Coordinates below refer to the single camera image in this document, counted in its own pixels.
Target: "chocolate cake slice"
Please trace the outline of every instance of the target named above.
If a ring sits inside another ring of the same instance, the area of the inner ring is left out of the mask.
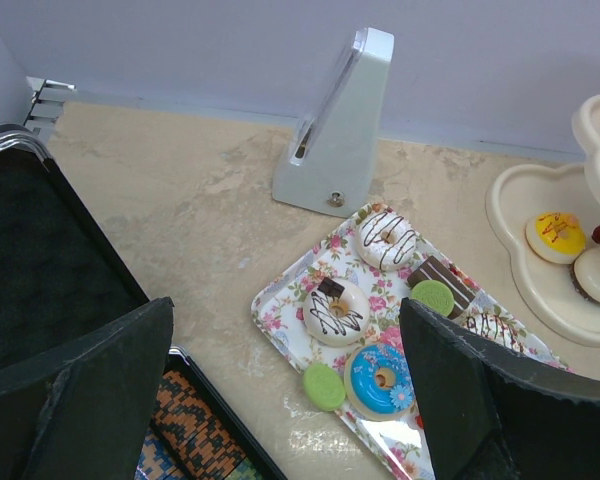
[[[423,280],[437,280],[449,287],[455,301],[453,310],[448,316],[451,320],[458,318],[462,312],[469,308],[475,298],[473,292],[465,287],[462,281],[436,257],[427,258],[422,265],[409,275],[407,283],[409,287],[413,288]]]

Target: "metal hinge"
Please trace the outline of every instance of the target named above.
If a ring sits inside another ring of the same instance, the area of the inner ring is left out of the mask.
[[[63,112],[64,102],[71,100],[75,94],[75,85],[27,77],[33,89],[31,111],[27,115],[24,126],[31,130],[43,143],[51,137],[56,121]]]

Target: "foam padding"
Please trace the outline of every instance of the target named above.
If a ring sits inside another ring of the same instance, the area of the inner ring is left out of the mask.
[[[0,369],[139,305],[65,200],[35,155],[0,152]]]
[[[400,332],[436,479],[600,479],[600,381],[408,298]]]

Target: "yellow frosted donut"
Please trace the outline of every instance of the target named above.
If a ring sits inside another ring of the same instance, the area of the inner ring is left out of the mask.
[[[547,212],[531,218],[525,233],[534,252],[562,265],[573,263],[587,243],[578,218],[570,213]]]

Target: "blue frosted donut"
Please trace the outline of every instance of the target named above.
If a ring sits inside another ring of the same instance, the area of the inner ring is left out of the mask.
[[[349,400],[371,419],[399,416],[415,400],[407,361],[389,345],[378,343],[359,350],[345,375],[347,390],[353,393]]]

